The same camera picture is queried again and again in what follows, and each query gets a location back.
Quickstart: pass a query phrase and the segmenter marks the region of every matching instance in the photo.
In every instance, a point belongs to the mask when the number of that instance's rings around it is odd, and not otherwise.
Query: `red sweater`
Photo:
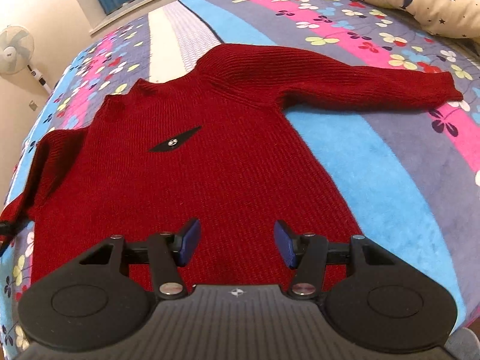
[[[282,109],[302,101],[330,110],[425,110],[461,99],[450,73],[220,45],[179,79],[141,79],[126,95],[107,96],[90,126],[45,135],[25,192],[1,219],[35,221],[33,280],[111,234],[143,240],[197,217],[202,239],[182,269],[188,285],[285,284],[291,274],[274,245],[275,220],[333,242],[360,229]]]

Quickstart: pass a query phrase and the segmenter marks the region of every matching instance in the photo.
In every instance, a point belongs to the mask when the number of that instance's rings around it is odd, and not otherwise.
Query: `silver screw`
[[[165,295],[177,295],[183,291],[183,286],[180,283],[169,282],[160,286],[160,292]]]
[[[315,286],[310,283],[296,283],[292,286],[293,293],[297,295],[311,295],[315,290]]]

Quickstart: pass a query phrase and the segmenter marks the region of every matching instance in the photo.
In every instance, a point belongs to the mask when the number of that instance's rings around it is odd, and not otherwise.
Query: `floral blanket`
[[[466,50],[397,15],[358,0],[179,0],[135,19],[67,67],[26,138],[7,202],[22,192],[48,131],[88,125],[105,95],[128,91],[138,78],[180,77],[221,43],[303,48],[351,65],[449,71],[464,100],[429,112],[337,114],[299,106],[286,116],[364,234],[446,287],[457,303],[457,326],[465,325],[480,314],[480,72]],[[30,285],[34,236],[35,225],[25,223],[1,259],[1,340],[9,359],[28,346],[17,302]]]

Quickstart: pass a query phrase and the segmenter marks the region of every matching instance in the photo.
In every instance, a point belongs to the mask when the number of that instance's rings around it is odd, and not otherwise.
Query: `fan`
[[[29,64],[33,50],[33,36],[25,28],[9,26],[0,32],[0,74],[15,74],[28,68],[31,75],[51,93],[42,74]]]

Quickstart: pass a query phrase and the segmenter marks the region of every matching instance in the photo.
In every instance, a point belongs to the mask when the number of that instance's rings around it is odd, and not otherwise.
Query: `sweater sleeve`
[[[24,216],[35,220],[41,207],[75,163],[87,131],[88,127],[56,130],[40,140],[23,193],[4,208],[0,220],[12,224]]]
[[[286,108],[305,102],[330,110],[401,111],[433,109],[463,98],[449,72],[350,66],[289,47],[224,44],[201,60],[200,69],[204,62],[217,67],[210,72],[216,85],[244,93],[256,105]]]

